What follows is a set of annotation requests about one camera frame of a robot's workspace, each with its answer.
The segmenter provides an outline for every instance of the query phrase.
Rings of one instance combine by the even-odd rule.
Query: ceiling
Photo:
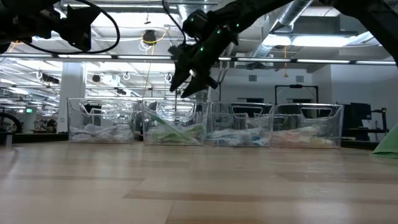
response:
[[[113,55],[168,55],[168,48],[171,45],[177,45],[182,41],[182,34],[177,29],[172,20],[163,13],[163,9],[159,1],[135,1],[135,0],[100,0],[92,1],[96,4],[104,6],[109,14],[118,23],[121,31],[120,44],[107,54]],[[175,20],[182,24],[187,15],[196,9],[209,11],[217,7],[220,2],[218,0],[203,1],[169,1],[172,7],[172,16]],[[65,10],[65,6],[71,4],[79,7],[75,1],[63,1],[56,7],[61,11]],[[249,56],[263,41],[262,28],[264,26],[264,17],[259,18],[250,28],[239,35],[239,45],[234,46],[230,54],[231,56]],[[159,40],[153,48],[145,49],[141,42],[141,35],[145,30],[154,30]],[[314,2],[307,8],[302,16],[295,22],[292,34],[288,34],[289,38],[298,35],[343,35],[345,37],[356,37],[367,30],[355,19],[340,14],[336,9],[325,7],[319,2]],[[100,15],[92,24],[92,50],[101,50],[109,47],[116,39],[116,33],[112,23],[104,15]],[[70,52],[75,49],[69,46],[64,40],[60,40],[56,33],[53,38],[44,40],[35,38],[34,45],[49,50],[61,52]],[[28,53],[36,54],[39,51],[30,48],[24,44],[11,44],[8,52],[12,53]],[[389,54],[383,47],[379,46],[377,40],[370,38],[361,44],[349,47],[311,47],[311,46],[286,46],[274,47],[270,56],[287,57],[287,58],[313,58],[313,59],[361,59],[361,60],[380,60],[385,59]],[[148,92],[146,96],[156,97],[172,97],[174,94],[169,93],[166,89],[169,87],[167,79],[168,74],[173,74],[174,65],[170,62],[149,63],[149,61],[140,62],[85,62],[88,72],[86,94],[88,96],[115,96],[115,90],[95,90],[96,86],[109,86],[103,82],[93,82],[93,75],[113,75],[119,76],[119,86],[124,87],[152,87],[164,88],[165,90],[157,90]],[[230,66],[229,69],[237,69],[237,65]],[[278,71],[284,68],[284,63],[274,63],[266,69]],[[302,69],[305,72],[314,72],[311,64],[291,64],[289,68]],[[8,80],[8,84],[25,86],[43,86],[48,85],[39,78],[38,71],[51,75],[62,81],[62,62],[60,61],[40,61],[40,60],[22,60],[15,58],[5,58],[0,63],[0,78]],[[33,95],[38,101],[51,100],[49,97],[58,98],[59,88],[54,87],[46,89],[24,88],[30,95]],[[2,89],[2,97],[15,98],[23,97],[20,93],[13,93],[8,88]],[[134,91],[131,96],[142,96],[144,91]]]

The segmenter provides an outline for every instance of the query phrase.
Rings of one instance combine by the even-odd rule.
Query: wooden table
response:
[[[398,223],[398,160],[360,149],[20,144],[0,223]]]

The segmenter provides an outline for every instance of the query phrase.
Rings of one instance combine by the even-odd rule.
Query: black cable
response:
[[[36,50],[43,51],[43,52],[46,52],[46,53],[49,53],[49,54],[54,54],[54,55],[59,55],[59,54],[68,54],[68,55],[74,55],[74,54],[101,54],[101,53],[108,52],[108,51],[114,49],[116,46],[118,46],[118,44],[120,42],[120,30],[119,30],[118,23],[116,23],[116,21],[104,9],[98,7],[97,5],[91,3],[91,2],[89,2],[87,0],[75,0],[75,1],[81,2],[81,3],[86,4],[88,6],[91,6],[91,7],[97,7],[113,23],[114,28],[116,29],[116,41],[115,41],[115,43],[112,46],[108,47],[107,49],[97,50],[97,51],[92,51],[92,52],[90,52],[90,51],[56,52],[56,51],[52,51],[52,50],[45,50],[45,49],[42,49],[41,47],[38,47],[38,46],[34,46],[33,44],[31,44],[31,43],[29,43],[27,41],[22,41],[22,42],[24,44],[28,45],[29,47],[32,47],[32,48],[34,48]]]
[[[163,9],[164,9],[164,11],[166,12],[166,14],[170,17],[170,19],[174,22],[174,24],[178,27],[178,29],[181,31],[181,33],[182,33],[182,36],[184,37],[184,41],[182,42],[183,44],[186,44],[187,43],[187,38],[185,37],[185,33],[184,33],[184,31],[182,30],[182,28],[180,27],[180,24],[178,24],[178,22],[177,21],[175,21],[175,19],[172,17],[172,15],[170,14],[170,12],[169,12],[169,10],[167,9],[167,7],[166,7],[166,4],[165,4],[165,0],[162,0],[162,6],[163,6]]]

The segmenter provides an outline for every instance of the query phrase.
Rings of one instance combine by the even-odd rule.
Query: transparent container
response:
[[[336,148],[341,144],[343,105],[277,105],[272,146]]]
[[[269,146],[274,105],[223,103],[210,106],[206,142],[214,146]]]
[[[138,103],[68,98],[70,142],[132,143]]]
[[[144,144],[204,144],[208,103],[146,100],[143,104]]]

